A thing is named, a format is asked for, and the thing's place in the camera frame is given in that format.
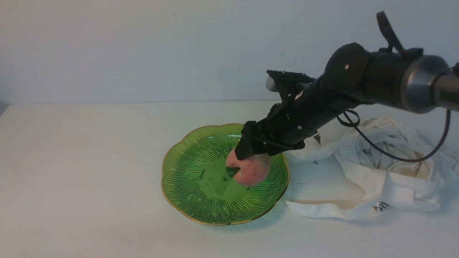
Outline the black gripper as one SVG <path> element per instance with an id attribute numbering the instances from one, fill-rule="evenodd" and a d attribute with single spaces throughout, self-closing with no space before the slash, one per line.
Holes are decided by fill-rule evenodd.
<path id="1" fill-rule="evenodd" d="M 289 100 L 272 106 L 265 119 L 246 122 L 235 148 L 236 157 L 243 161 L 258 154 L 274 156 L 303 149 L 306 138 L 358 105 L 358 99 L 339 93 L 320 76 L 297 96 L 292 95 Z M 229 178 L 240 170 L 226 166 Z"/>

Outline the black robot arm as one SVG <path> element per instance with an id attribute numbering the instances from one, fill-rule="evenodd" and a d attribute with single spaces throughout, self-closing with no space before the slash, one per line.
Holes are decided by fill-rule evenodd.
<path id="1" fill-rule="evenodd" d="M 241 139 L 231 156 L 243 161 L 256 155 L 275 156 L 305 148 L 304 140 L 341 114 L 354 113 L 359 105 L 381 104 L 423 114 L 446 109 L 445 129 L 438 145 L 426 156 L 403 159 L 419 163 L 432 157 L 449 132 L 451 111 L 458 111 L 458 65 L 449 67 L 422 48 L 405 49 L 385 13 L 377 13 L 386 48 L 366 51 L 360 44 L 341 46 L 328 60 L 323 75 L 311 78 L 300 72 L 267 70 L 266 88 L 280 94 L 282 102 L 266 118 L 243 125 Z"/>

